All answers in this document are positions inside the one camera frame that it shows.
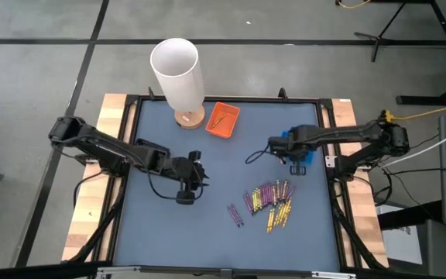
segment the black metal frame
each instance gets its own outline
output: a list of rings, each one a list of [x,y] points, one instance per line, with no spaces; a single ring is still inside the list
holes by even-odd
[[[372,2],[403,2],[403,0],[372,0]],[[437,3],[435,0],[409,0],[409,3],[430,3],[437,15],[438,19],[441,22],[442,27],[444,28],[446,34],[446,20],[441,14],[440,9],[437,7]],[[75,38],[65,38],[65,39],[55,39],[55,38],[23,38],[23,39],[10,39],[10,38],[0,38],[0,45],[87,45],[87,49],[85,51],[84,59],[81,64],[81,68],[79,70],[76,85],[73,90],[73,94],[71,95],[69,105],[67,106],[65,115],[72,116],[75,112],[75,108],[77,107],[78,99],[81,94],[81,89],[84,85],[85,78],[87,76],[87,71],[91,62],[92,55],[94,53],[94,48],[96,45],[151,45],[157,44],[163,39],[99,39],[99,33],[101,31],[102,23],[104,22],[105,14],[107,12],[109,5],[109,0],[103,0],[101,3],[101,8],[98,13],[98,17],[96,23],[94,25],[94,29],[92,31],[91,37],[89,39],[75,39]],[[293,44],[296,46],[375,46],[376,42],[371,40],[267,40],[267,39],[241,39],[241,40],[233,40],[233,39],[189,39],[195,44],[205,44],[205,45],[286,45]],[[394,40],[389,42],[390,46],[446,46],[446,40]],[[439,98],[438,100],[428,100],[428,98],[434,97],[421,97],[426,98],[423,102],[418,97],[413,96],[399,96],[397,100],[400,99],[400,104],[416,104],[416,103],[438,103],[439,105],[446,104],[446,95]],[[331,123],[335,123],[335,119],[331,118]],[[339,152],[339,148],[335,147],[335,152]],[[50,190],[53,184],[54,177],[57,172],[57,166],[60,162],[60,153],[59,150],[52,150],[49,156],[49,159],[45,166],[45,171],[39,183],[39,188],[37,191],[36,198],[33,202],[31,208],[31,214],[24,225],[24,230],[22,231],[22,236],[19,245],[17,246],[17,251],[15,253],[14,265],[16,267],[25,267],[27,265],[27,261],[29,259],[29,255],[32,250],[32,246],[34,240],[36,238],[36,233],[39,228],[40,220],[43,217],[43,212],[46,207],[47,199],[50,194]],[[342,192],[346,193],[344,200],[345,204],[350,208],[348,192],[346,190],[346,185],[342,184]],[[360,257],[355,256],[356,266],[360,267]]]
[[[120,132],[118,133],[118,138],[122,139],[125,135],[126,131],[126,123],[127,118],[129,115],[129,109],[131,105],[136,106],[135,111],[135,118],[132,124],[132,132],[130,134],[129,142],[133,143],[136,140],[136,134],[138,132],[138,124],[139,124],[139,116],[142,108],[142,103],[144,101],[154,101],[154,102],[163,102],[166,101],[166,98],[164,95],[154,95],[151,89],[149,89],[149,95],[127,95],[126,101],[125,101],[125,109],[123,111],[121,126],[120,126]],[[286,96],[285,90],[282,88],[280,90],[278,97],[231,97],[231,96],[207,96],[204,99],[205,102],[226,102],[226,103],[232,103],[232,102],[251,102],[251,103],[300,103],[300,104],[312,104],[314,105],[314,108],[316,110],[316,117],[317,122],[320,127],[324,127],[324,119],[322,114],[322,108],[327,109],[328,111],[328,118],[330,122],[330,126],[335,126],[335,115],[333,112],[333,107],[331,104],[331,99],[314,99],[314,98],[288,98]],[[335,148],[335,154],[340,154],[340,146],[339,144],[334,145]],[[322,147],[322,151],[324,155],[328,154],[328,148],[326,146]],[[324,170],[327,175],[328,179],[328,193],[331,198],[336,197],[335,193],[335,187],[332,183],[333,177],[331,176],[331,172],[328,171],[326,167],[326,163],[324,164]],[[122,179],[122,188],[123,191],[126,189],[126,182],[127,178]],[[114,183],[113,179],[109,178],[107,190],[106,193],[111,193],[113,191]],[[341,182],[341,189],[342,193],[342,201],[345,205],[345,215],[352,226],[354,228],[354,219],[352,215],[352,208],[350,199],[348,197],[348,191],[347,191],[347,185],[345,182]],[[104,218],[104,215],[106,215],[107,212],[104,212],[105,208],[108,208],[109,202],[105,200],[105,203],[103,204],[103,212],[101,213],[101,219]],[[121,214],[122,210],[119,210],[118,215],[115,217],[113,226],[111,228],[111,238],[108,245],[108,252],[107,252],[107,261],[113,261],[115,256],[115,248],[116,248],[116,242],[118,240],[118,230],[119,230],[119,223],[121,220]],[[347,262],[345,258],[345,248],[344,243],[342,239],[341,234],[341,226],[340,223],[336,221],[335,214],[333,208],[331,208],[331,214],[332,219],[334,220],[334,234],[335,234],[335,240],[337,244],[337,251],[338,251],[338,261],[341,268],[347,267]],[[92,257],[92,260],[98,260],[98,254],[101,249],[102,241],[98,241],[96,247],[94,248],[94,254]],[[354,243],[351,241],[352,245],[352,253],[355,260],[355,267],[361,268],[362,262],[361,257],[357,249],[355,248]],[[184,267],[142,267],[149,268],[152,272],[162,272],[162,273],[185,273],[185,274],[220,274],[221,269],[206,269],[206,268],[196,268],[191,267],[189,269]],[[266,275],[266,276],[301,276],[301,277],[309,277],[311,276],[310,272],[304,272],[304,271],[281,271],[281,270],[231,270],[232,274],[235,276],[245,276],[245,275]]]

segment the wooden plank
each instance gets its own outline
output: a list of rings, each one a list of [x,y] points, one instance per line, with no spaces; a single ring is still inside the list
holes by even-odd
[[[126,96],[127,94],[105,95],[96,125],[99,131],[110,136],[118,136]],[[85,167],[84,177],[96,174],[99,170],[98,164],[88,164]],[[99,175],[81,185],[62,260],[75,256],[98,227],[107,183],[108,176]]]
[[[352,102],[348,99],[332,99],[334,120],[337,127],[357,125],[354,116]],[[351,155],[360,150],[361,143],[343,143],[340,144],[342,155]],[[361,177],[369,181],[368,174],[365,171],[358,170],[355,172],[356,177]],[[376,217],[376,207],[372,198],[371,187],[362,180],[355,179],[347,183],[348,193],[354,216],[355,231],[359,234],[364,244],[368,247],[375,258],[385,267],[388,267],[388,259],[386,258],[385,245],[379,228],[378,219]]]

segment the gray concrete floor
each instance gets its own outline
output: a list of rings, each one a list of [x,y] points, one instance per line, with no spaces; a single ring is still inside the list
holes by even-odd
[[[446,16],[446,0],[438,2]],[[0,2],[0,37],[91,35],[100,0]],[[100,38],[265,38],[355,40],[354,31],[377,34],[397,4],[341,9],[333,0],[117,0],[111,1]],[[443,40],[429,5],[408,5],[386,37]],[[149,66],[153,46],[97,46],[76,115],[95,123],[104,93],[160,93]],[[439,95],[446,90],[446,47],[199,46],[207,95],[350,98],[358,123],[382,109],[396,115],[428,107],[398,106],[395,96]],[[77,78],[85,46],[0,46],[0,267],[7,267],[44,171],[54,120],[63,114]],[[402,123],[412,144],[437,133],[437,116]],[[393,171],[437,167],[432,150]],[[63,158],[39,228],[29,264],[58,263],[72,215],[73,186],[83,167]],[[378,171],[375,189],[386,185]],[[405,174],[419,202],[440,198],[438,173]],[[395,181],[393,201],[414,205]]]

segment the yellow cable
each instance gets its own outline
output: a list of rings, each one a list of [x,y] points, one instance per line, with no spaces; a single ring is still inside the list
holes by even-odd
[[[388,119],[393,119],[393,120],[408,120],[408,119],[415,119],[415,118],[417,118],[417,117],[421,117],[421,116],[430,115],[430,114],[433,114],[433,113],[435,113],[435,112],[443,112],[443,111],[446,111],[446,108],[439,108],[439,109],[435,109],[435,110],[433,110],[433,111],[423,112],[423,113],[420,113],[420,114],[418,114],[418,115],[411,115],[411,116],[406,116],[406,117],[396,117],[396,116],[393,116],[393,115],[389,115],[389,112],[388,112],[388,111],[386,111],[386,114],[389,115],[389,116],[387,117]]]
[[[357,4],[357,5],[353,5],[353,6],[347,6],[346,4],[343,4],[342,2],[338,2],[338,4],[340,6],[342,6],[343,8],[346,8],[346,9],[355,9],[355,8],[358,8],[358,7],[362,6],[362,5],[368,4],[369,2],[371,2],[371,0],[367,0],[367,1],[363,2],[363,3],[361,3],[361,4]]]

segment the wooden base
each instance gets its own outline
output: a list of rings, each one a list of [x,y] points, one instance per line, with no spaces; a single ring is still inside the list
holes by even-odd
[[[196,112],[177,112],[175,111],[175,120],[184,129],[197,129],[204,123],[206,113],[204,107],[200,106]]]

